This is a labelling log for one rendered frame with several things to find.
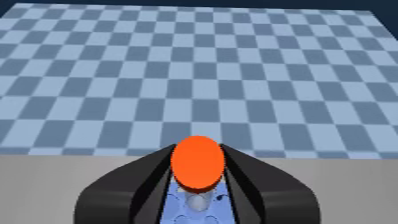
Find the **orange-capped centrifuge tube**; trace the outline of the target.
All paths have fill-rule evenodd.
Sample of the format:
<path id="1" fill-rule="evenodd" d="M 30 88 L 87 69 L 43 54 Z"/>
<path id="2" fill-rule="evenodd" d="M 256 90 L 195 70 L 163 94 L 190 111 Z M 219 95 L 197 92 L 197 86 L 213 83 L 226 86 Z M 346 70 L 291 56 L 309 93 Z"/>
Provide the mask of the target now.
<path id="1" fill-rule="evenodd" d="M 171 170 L 185 190 L 187 206 L 195 212 L 210 208 L 211 190 L 220 182 L 226 158 L 220 145 L 206 136 L 188 136 L 172 149 Z"/>

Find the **light blue tube rack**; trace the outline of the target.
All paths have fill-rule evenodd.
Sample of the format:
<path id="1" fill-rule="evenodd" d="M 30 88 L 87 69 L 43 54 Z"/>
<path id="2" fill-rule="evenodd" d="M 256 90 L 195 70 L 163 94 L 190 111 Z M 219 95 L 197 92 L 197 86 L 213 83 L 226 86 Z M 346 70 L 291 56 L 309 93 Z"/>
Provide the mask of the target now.
<path id="1" fill-rule="evenodd" d="M 226 180 L 208 192 L 195 194 L 171 179 L 160 224 L 236 224 Z"/>

